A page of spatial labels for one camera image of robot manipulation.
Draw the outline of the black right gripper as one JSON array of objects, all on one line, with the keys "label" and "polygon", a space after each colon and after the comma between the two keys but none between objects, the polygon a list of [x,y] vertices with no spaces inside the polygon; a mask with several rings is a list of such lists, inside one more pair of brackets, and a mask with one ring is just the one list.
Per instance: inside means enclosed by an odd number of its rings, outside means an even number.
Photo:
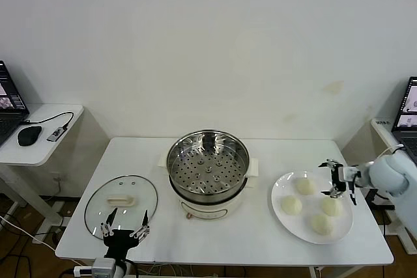
[{"label": "black right gripper", "polygon": [[338,198],[343,195],[343,179],[339,177],[339,162],[333,159],[327,159],[319,165],[321,167],[328,167],[331,169],[332,187],[327,191],[321,191],[323,195],[331,198]]}]

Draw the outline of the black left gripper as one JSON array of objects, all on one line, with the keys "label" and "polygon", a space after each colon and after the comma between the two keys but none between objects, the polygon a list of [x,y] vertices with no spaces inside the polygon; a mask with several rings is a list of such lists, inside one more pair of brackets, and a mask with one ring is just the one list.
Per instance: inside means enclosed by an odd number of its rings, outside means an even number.
[{"label": "black left gripper", "polygon": [[108,215],[106,221],[100,224],[100,230],[104,236],[104,245],[108,248],[105,258],[126,258],[128,251],[139,245],[139,238],[146,237],[150,232],[148,210],[145,211],[143,221],[135,231],[132,230],[114,230],[113,222],[118,208],[114,208]]}]

